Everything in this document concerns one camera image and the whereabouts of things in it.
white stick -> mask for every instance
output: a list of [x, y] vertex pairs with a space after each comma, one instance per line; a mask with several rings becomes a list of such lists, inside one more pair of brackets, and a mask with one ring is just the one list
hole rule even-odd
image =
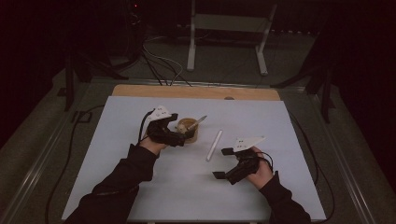
[[210, 148], [209, 154], [207, 154], [207, 157], [206, 157], [207, 161], [210, 161], [210, 158], [212, 158], [213, 152], [215, 151], [216, 145], [219, 142], [221, 134], [222, 134], [222, 130], [220, 130], [218, 132], [218, 135], [216, 135], [215, 141], [213, 142], [212, 147]]

black sleeve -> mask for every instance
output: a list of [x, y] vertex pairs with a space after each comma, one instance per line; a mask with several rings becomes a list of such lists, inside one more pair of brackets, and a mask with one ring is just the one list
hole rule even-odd
[[150, 181], [157, 156], [143, 147], [131, 146], [128, 157], [120, 160], [114, 171], [92, 193], [85, 195], [66, 224], [125, 224], [139, 183]]
[[280, 184], [277, 172], [260, 189], [260, 193], [265, 196], [272, 209], [270, 224], [311, 223], [309, 214], [291, 198], [291, 191]]

white table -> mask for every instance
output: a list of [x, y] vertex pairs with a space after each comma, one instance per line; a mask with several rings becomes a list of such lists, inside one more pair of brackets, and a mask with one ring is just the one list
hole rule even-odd
[[[155, 97], [108, 98], [92, 143], [73, 187], [63, 219], [78, 206], [136, 142], [141, 119], [157, 105], [165, 105], [178, 119], [207, 115], [198, 140], [184, 147], [169, 147], [161, 153], [151, 182], [142, 183], [129, 221], [263, 221], [270, 208], [246, 180], [232, 186], [217, 180], [213, 171], [229, 171], [237, 164], [224, 157], [223, 147], [232, 147], [236, 137], [265, 135], [257, 147], [269, 153], [280, 173], [281, 183], [293, 192], [312, 219], [324, 219], [312, 177], [291, 122], [281, 101], [225, 101]], [[223, 135], [210, 162], [205, 160], [217, 134]]]

hand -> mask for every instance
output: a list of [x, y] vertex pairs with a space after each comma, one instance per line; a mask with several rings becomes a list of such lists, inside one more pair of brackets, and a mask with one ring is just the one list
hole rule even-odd
[[145, 135], [143, 140], [139, 143], [139, 146], [145, 147], [148, 151], [154, 153], [155, 155], [160, 154], [161, 150], [167, 147], [166, 144], [156, 143], [152, 141], [148, 136]]
[[[252, 147], [253, 151], [258, 152], [259, 157], [263, 157], [261, 151], [256, 148]], [[267, 164], [267, 162], [260, 160], [260, 165], [259, 165], [259, 170], [256, 172], [256, 174], [251, 174], [247, 176], [247, 180], [250, 181], [256, 187], [256, 189], [261, 189], [270, 181], [270, 179], [273, 177], [273, 173], [270, 169], [270, 166]]]

metal stand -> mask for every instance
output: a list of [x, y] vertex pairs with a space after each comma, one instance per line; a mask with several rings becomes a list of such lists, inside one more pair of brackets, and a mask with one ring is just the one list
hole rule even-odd
[[305, 87], [307, 94], [317, 94], [320, 87], [323, 86], [322, 101], [321, 101], [321, 115], [330, 123], [329, 108], [331, 106], [330, 92], [332, 86], [332, 74], [335, 64], [329, 63], [319, 65], [308, 69], [305, 72], [300, 72], [298, 75], [291, 77], [281, 83], [270, 85], [271, 88], [283, 89], [290, 84], [308, 76], [312, 76]]
[[101, 70], [106, 75], [113, 77], [114, 79], [128, 79], [128, 77], [121, 76], [113, 71], [108, 65], [95, 61], [85, 53], [69, 51], [66, 53], [65, 58], [66, 105], [64, 111], [68, 111], [74, 102], [74, 72], [76, 72], [78, 79], [82, 82], [90, 82], [92, 79], [87, 64]]
[[268, 70], [262, 52], [264, 50], [265, 42], [268, 38], [272, 21], [275, 16], [276, 7], [277, 4], [272, 5], [272, 9], [268, 18], [207, 15], [196, 14], [195, 0], [191, 0], [191, 36], [187, 70], [193, 71], [195, 65], [195, 29], [240, 31], [262, 33], [262, 42], [256, 47], [256, 54], [260, 67], [260, 74], [262, 76], [267, 76]]

